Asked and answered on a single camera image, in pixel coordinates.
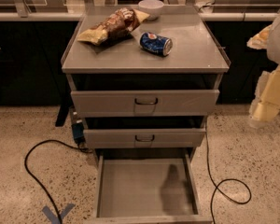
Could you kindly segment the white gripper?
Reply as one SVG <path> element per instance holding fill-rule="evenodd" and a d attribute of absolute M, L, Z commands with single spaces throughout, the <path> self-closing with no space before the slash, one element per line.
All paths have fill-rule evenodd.
<path fill-rule="evenodd" d="M 251 37 L 246 45 L 252 49 L 267 49 L 268 58 L 280 64 L 280 13 L 271 25 Z M 249 125 L 262 128 L 280 112 L 280 65 L 272 72 L 263 71 L 249 108 Z"/>

